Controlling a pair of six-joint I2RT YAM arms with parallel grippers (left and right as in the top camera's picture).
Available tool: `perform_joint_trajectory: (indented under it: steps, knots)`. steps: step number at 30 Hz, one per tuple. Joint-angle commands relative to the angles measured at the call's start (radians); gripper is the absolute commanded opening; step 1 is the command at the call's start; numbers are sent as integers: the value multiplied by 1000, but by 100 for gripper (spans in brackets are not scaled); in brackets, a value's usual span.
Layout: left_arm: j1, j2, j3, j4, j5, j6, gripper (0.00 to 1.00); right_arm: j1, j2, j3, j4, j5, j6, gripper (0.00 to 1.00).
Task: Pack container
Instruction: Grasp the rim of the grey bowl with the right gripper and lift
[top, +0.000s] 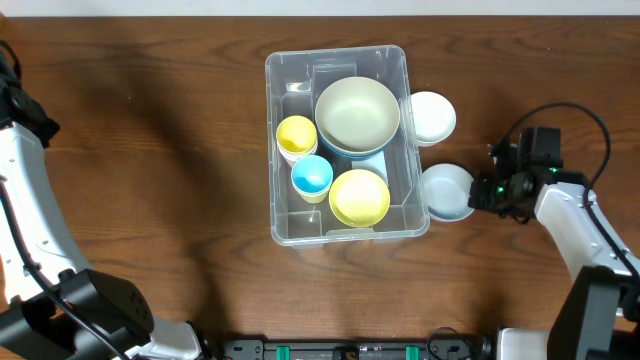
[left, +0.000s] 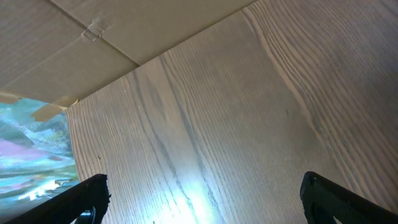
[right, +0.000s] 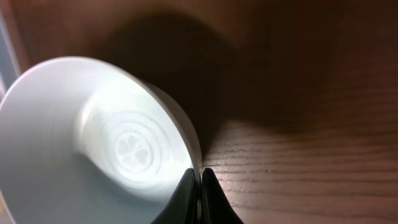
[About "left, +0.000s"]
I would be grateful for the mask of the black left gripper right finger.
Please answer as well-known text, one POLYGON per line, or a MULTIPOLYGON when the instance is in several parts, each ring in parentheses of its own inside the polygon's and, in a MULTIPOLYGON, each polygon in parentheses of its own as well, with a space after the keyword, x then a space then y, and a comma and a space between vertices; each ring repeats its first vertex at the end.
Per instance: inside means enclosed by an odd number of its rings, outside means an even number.
POLYGON ((300 199, 309 224, 397 223, 397 214, 312 171, 304 174, 300 199))

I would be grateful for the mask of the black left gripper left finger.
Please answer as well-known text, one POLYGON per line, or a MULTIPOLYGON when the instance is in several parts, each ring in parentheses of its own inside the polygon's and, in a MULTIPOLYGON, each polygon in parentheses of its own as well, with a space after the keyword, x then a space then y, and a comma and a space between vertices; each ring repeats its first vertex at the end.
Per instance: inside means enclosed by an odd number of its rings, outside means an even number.
POLYGON ((105 174, 96 174, 6 223, 101 224, 111 198, 107 179, 105 174))

